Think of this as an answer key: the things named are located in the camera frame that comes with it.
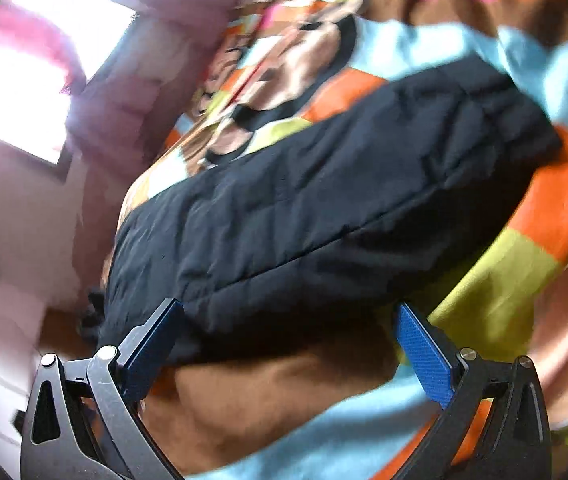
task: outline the light blue patch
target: light blue patch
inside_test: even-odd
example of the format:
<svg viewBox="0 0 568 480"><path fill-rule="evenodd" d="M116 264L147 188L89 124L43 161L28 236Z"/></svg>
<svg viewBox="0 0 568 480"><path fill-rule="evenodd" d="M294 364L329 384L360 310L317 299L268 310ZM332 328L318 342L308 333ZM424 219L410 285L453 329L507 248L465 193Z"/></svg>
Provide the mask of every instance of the light blue patch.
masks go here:
<svg viewBox="0 0 568 480"><path fill-rule="evenodd" d="M175 123L175 129L179 132L179 135L182 136L190 131L190 128L193 127L193 124L195 123L193 123L193 120L190 117L188 117L186 114L182 114Z"/></svg>
<svg viewBox="0 0 568 480"><path fill-rule="evenodd" d="M239 462L188 480L368 480L386 466L438 412L413 369L327 409Z"/></svg>
<svg viewBox="0 0 568 480"><path fill-rule="evenodd" d="M267 38L259 38L237 64L237 68L246 68L247 66L257 65L267 53L277 44L280 36L269 36Z"/></svg>
<svg viewBox="0 0 568 480"><path fill-rule="evenodd" d="M161 162L155 164L148 176L148 200L188 177L181 149L172 150Z"/></svg>
<svg viewBox="0 0 568 480"><path fill-rule="evenodd" d="M508 73L551 121L568 126L568 42L545 49L512 27L498 27L495 40L461 23L413 27L356 19L357 45L349 66L395 81L476 52Z"/></svg>

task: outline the blue gripper pad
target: blue gripper pad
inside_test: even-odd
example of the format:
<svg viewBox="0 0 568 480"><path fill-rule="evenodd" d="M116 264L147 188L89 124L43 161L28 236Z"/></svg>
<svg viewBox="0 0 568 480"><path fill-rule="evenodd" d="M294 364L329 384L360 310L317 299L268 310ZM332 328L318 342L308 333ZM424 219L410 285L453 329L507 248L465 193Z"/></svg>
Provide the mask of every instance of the blue gripper pad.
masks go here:
<svg viewBox="0 0 568 480"><path fill-rule="evenodd" d="M446 409L454 393L451 367L405 303L398 307L395 336L427 397Z"/></svg>

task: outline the multicolored fabric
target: multicolored fabric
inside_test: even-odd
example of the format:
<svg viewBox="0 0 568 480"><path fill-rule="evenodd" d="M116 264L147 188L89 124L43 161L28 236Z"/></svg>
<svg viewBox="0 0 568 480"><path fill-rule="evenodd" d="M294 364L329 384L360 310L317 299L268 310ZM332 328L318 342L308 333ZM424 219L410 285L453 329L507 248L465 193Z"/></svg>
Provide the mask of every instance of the multicolored fabric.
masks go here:
<svg viewBox="0 0 568 480"><path fill-rule="evenodd" d="M314 86L344 53L347 35L339 23L348 14L355 16L356 31L346 62ZM545 111L564 148L560 160L535 174L524 200L491 246L416 291L413 299L458 346L472 346L493 360L531 354L548 395L551 424L568 442L568 0L246 0L227 31L208 82L192 110L177 121L174 137L180 139L131 187L120 220L220 160L303 135L309 125L347 110L387 81L472 52L508 73ZM282 106L291 101L300 105L286 115ZM238 120L242 107L277 118L246 128ZM389 386L389 402L400 395L399 390L393 392ZM356 412L380 434L385 431L383 406L378 400L364 402ZM289 446L317 446L317 420L201 478L238 478L238 472L243 478L288 478L284 469L269 468L265 474L253 465L277 463L273 453L281 463L283 455L272 449L284 453ZM418 441L423 434L418 427L404 428L405 442ZM297 444L283 442L286 439L298 439ZM371 449L357 439L345 440L321 461L330 463L344 454L351 462L374 463L379 474L388 474L398 457L407 457L388 447L381 460ZM302 468L292 477L321 478L315 469L308 471ZM333 473L346 471L349 478L377 478L373 470Z"/></svg>

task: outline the black garment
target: black garment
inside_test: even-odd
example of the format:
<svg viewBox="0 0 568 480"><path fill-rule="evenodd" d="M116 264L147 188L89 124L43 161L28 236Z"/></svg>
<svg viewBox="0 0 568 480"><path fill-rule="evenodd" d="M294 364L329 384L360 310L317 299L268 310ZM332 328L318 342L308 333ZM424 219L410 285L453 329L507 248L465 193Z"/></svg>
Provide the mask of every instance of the black garment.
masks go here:
<svg viewBox="0 0 568 480"><path fill-rule="evenodd" d="M116 238L100 344L166 297L192 325L173 363L228 358L363 316L490 243L560 148L477 56L180 182Z"/></svg>

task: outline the silver screw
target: silver screw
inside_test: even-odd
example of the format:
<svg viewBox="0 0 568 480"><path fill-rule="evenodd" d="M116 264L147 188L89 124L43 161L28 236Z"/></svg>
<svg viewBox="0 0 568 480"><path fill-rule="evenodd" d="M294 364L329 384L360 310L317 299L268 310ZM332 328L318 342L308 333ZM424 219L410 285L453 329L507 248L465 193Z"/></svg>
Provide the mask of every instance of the silver screw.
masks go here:
<svg viewBox="0 0 568 480"><path fill-rule="evenodd" d="M477 357L477 352L472 348L462 348L459 351L459 354L462 356L464 361L475 361L475 358Z"/></svg>
<svg viewBox="0 0 568 480"><path fill-rule="evenodd" d="M102 348L97 351L97 357L103 359L104 361L110 361L117 355L117 348L114 346L102 346Z"/></svg>
<svg viewBox="0 0 568 480"><path fill-rule="evenodd" d="M520 361L520 365L522 365L525 368L532 368L533 367L533 361L530 357L523 355L522 357L519 358Z"/></svg>
<svg viewBox="0 0 568 480"><path fill-rule="evenodd" d="M54 364L54 360L57 359L55 354L46 354L42 357L42 366L44 368L51 367Z"/></svg>

